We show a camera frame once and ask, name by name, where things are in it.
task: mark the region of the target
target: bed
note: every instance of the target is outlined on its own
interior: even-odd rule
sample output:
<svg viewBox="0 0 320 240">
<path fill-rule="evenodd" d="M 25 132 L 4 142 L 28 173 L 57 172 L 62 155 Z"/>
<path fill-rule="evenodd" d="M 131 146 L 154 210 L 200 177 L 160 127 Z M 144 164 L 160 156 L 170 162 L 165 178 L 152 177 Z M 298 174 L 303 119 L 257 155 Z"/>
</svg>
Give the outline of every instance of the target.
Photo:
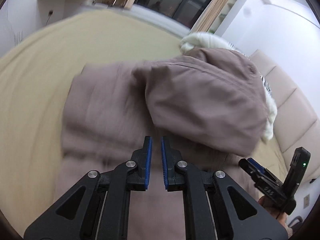
<svg viewBox="0 0 320 240">
<path fill-rule="evenodd" d="M 259 49 L 249 58 L 270 84 L 278 108 L 273 139 L 266 145 L 259 143 L 253 157 L 284 181 L 295 149 L 302 146 L 311 153 L 311 160 L 301 183 L 316 179 L 320 175 L 320 121 L 316 112 L 276 62 Z"/>
<path fill-rule="evenodd" d="M 53 202 L 62 159 L 62 109 L 73 77 L 87 62 L 174 57 L 180 54 L 179 41 L 159 28 L 106 9 L 40 30 L 1 58 L 0 209 L 21 236 Z M 261 51 L 252 60 L 260 71 L 266 70 L 267 58 Z M 268 68 L 263 74 L 276 95 L 272 71 Z M 288 143 L 276 127 L 275 135 L 268 144 L 260 143 L 253 156 L 284 180 L 299 138 L 293 136 Z M 319 175 L 319 162 L 308 168 L 304 180 Z"/>
</svg>

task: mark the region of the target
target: wall shelf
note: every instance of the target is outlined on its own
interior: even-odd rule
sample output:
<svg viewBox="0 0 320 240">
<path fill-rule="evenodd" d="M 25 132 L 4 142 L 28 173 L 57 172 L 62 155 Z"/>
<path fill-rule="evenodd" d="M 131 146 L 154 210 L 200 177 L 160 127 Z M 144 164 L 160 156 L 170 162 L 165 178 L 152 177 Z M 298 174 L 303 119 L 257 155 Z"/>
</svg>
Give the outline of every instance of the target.
<svg viewBox="0 0 320 240">
<path fill-rule="evenodd" d="M 222 8 L 218 17 L 213 21 L 213 23 L 209 29 L 209 32 L 215 33 L 217 31 L 217 29 L 219 28 L 219 26 L 221 25 L 223 20 L 226 18 L 227 14 L 230 12 L 231 8 L 234 6 L 236 1 L 237 0 L 228 0 L 226 5 Z"/>
</svg>

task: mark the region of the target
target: blue gripper pad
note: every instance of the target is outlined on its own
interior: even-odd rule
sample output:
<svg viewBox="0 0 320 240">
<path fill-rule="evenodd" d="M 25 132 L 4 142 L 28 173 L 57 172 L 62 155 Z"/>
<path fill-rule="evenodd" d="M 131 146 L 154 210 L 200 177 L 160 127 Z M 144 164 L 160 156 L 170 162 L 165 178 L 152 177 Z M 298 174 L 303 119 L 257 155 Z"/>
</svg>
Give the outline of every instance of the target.
<svg viewBox="0 0 320 240">
<path fill-rule="evenodd" d="M 259 163 L 257 163 L 254 159 L 248 158 L 247 161 L 251 163 L 258 171 L 260 171 L 262 174 L 265 174 L 265 168 L 262 167 Z"/>
<path fill-rule="evenodd" d="M 147 161 L 146 161 L 146 173 L 145 173 L 145 189 L 148 189 L 150 181 L 150 167 L 151 167 L 151 154 L 152 154 L 152 138 L 149 137 L 148 141 L 148 151 L 147 151 Z"/>
<path fill-rule="evenodd" d="M 162 157 L 162 169 L 163 169 L 163 181 L 165 189 L 168 189 L 169 181 L 168 181 L 168 165 L 167 158 L 164 147 L 164 138 L 161 138 L 161 157 Z"/>
</svg>

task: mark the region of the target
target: human hand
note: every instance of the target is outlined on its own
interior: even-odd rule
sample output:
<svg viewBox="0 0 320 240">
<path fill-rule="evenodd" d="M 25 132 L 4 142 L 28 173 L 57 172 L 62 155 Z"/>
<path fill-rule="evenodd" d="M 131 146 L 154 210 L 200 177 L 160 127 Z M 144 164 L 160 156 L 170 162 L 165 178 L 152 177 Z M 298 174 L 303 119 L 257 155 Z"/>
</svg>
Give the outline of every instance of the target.
<svg viewBox="0 0 320 240">
<path fill-rule="evenodd" d="M 266 199 L 266 196 L 261 197 L 261 198 L 259 199 L 258 203 L 259 203 L 261 206 L 263 206 L 265 199 Z M 270 213 L 270 215 L 273 216 L 275 219 L 277 218 L 277 216 L 279 216 L 279 217 L 277 218 L 277 220 L 279 221 L 279 223 L 280 223 L 282 226 L 285 227 L 285 222 L 286 222 L 287 217 L 288 217 L 288 215 L 287 215 L 286 213 L 282 212 L 282 213 L 279 215 L 280 210 L 278 210 L 278 209 L 270 208 L 270 207 L 265 207 L 264 209 L 267 210 L 267 211 Z"/>
</svg>

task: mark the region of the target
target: power cord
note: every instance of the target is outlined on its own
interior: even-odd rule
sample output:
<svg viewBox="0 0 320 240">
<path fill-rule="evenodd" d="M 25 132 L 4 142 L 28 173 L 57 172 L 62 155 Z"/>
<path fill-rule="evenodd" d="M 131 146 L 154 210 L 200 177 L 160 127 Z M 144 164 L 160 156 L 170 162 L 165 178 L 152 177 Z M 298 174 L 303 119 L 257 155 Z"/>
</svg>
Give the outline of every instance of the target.
<svg viewBox="0 0 320 240">
<path fill-rule="evenodd" d="M 51 18 L 51 16 L 52 16 L 52 14 L 53 14 L 53 10 L 50 10 L 49 11 L 49 14 L 48 14 L 48 20 L 47 20 L 47 23 L 45 24 L 46 26 L 48 25 L 48 22 L 49 22 L 49 20 L 50 20 L 50 18 Z"/>
</svg>

